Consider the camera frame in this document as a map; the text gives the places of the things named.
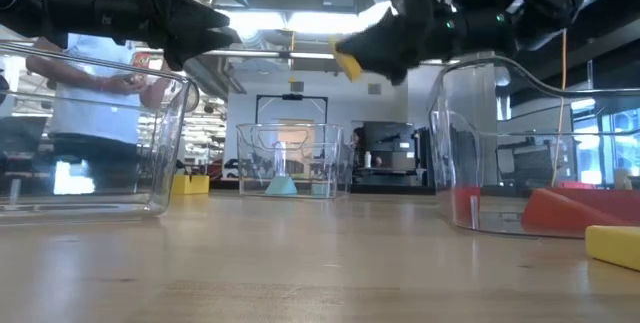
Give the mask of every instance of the table surface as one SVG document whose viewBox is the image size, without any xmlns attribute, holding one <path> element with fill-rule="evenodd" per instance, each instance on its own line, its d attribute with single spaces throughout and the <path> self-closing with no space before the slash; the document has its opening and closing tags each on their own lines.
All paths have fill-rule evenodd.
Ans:
<svg viewBox="0 0 640 323">
<path fill-rule="evenodd" d="M 214 192 L 141 222 L 0 227 L 1 321 L 640 321 L 640 273 L 580 240 L 451 227 L 434 199 Z"/>
</svg>

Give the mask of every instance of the orange cable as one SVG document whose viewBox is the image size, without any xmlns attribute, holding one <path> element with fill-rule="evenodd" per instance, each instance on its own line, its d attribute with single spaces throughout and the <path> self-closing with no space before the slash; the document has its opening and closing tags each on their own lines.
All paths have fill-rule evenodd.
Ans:
<svg viewBox="0 0 640 323">
<path fill-rule="evenodd" d="M 567 88 L 567 30 L 562 31 L 562 90 Z M 562 134 L 562 116 L 564 115 L 564 97 L 560 97 L 560 117 L 558 118 L 558 137 L 556 139 L 556 154 L 553 163 L 553 178 L 551 186 L 556 185 L 558 176 L 558 158 L 560 155 L 560 136 Z"/>
</svg>

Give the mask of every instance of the clear plastic bin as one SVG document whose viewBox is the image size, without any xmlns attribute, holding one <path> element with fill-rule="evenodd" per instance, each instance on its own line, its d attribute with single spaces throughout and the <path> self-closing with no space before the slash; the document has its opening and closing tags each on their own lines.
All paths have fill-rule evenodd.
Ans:
<svg viewBox="0 0 640 323">
<path fill-rule="evenodd" d="M 589 225 L 640 224 L 640 90 L 577 88 L 502 57 L 443 69 L 432 154 L 456 225 L 583 237 Z"/>
<path fill-rule="evenodd" d="M 129 219 L 167 209 L 189 80 L 21 45 L 0 50 L 10 88 L 0 92 L 0 223 Z M 27 72 L 29 56 L 91 74 L 131 73 L 127 79 L 155 88 L 144 98 L 73 88 Z"/>
<path fill-rule="evenodd" d="M 336 198 L 350 186 L 353 157 L 340 126 L 240 124 L 237 130 L 240 194 Z"/>
</svg>

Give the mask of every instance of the person's arm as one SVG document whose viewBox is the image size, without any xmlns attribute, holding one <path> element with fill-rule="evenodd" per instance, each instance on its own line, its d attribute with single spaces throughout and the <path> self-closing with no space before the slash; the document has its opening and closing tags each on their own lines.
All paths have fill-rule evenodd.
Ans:
<svg viewBox="0 0 640 323">
<path fill-rule="evenodd" d="M 34 48 L 62 53 L 62 49 L 45 38 L 38 38 Z M 70 86 L 105 91 L 116 94 L 133 94 L 143 88 L 143 84 L 131 84 L 127 79 L 131 75 L 116 75 L 113 77 L 96 77 L 83 70 L 75 68 L 60 59 L 45 59 L 30 55 L 26 59 L 28 70 L 50 80 Z"/>
<path fill-rule="evenodd" d="M 171 72 L 167 66 L 167 62 L 162 63 L 161 71 Z M 164 92 L 167 90 L 167 87 L 169 87 L 169 84 L 171 84 L 171 79 L 161 77 L 143 89 L 142 92 L 140 92 L 140 102 L 142 105 L 152 109 L 160 108 L 162 98 L 164 98 Z"/>
</svg>

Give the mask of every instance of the yellow object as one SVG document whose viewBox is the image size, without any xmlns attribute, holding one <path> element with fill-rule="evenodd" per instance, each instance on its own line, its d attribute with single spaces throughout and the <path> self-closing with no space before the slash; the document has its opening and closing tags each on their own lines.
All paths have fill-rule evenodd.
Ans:
<svg viewBox="0 0 640 323">
<path fill-rule="evenodd" d="M 640 227 L 591 226 L 585 242 L 591 257 L 640 271 Z"/>
<path fill-rule="evenodd" d="M 171 195 L 209 194 L 209 176 L 175 175 Z"/>
<path fill-rule="evenodd" d="M 329 47 L 331 48 L 331 53 L 333 54 L 333 58 L 335 58 L 338 65 L 342 68 L 344 73 L 347 75 L 350 81 L 355 81 L 362 75 L 362 67 L 358 61 L 348 54 L 338 53 L 336 50 L 336 39 L 335 37 L 329 37 Z"/>
</svg>

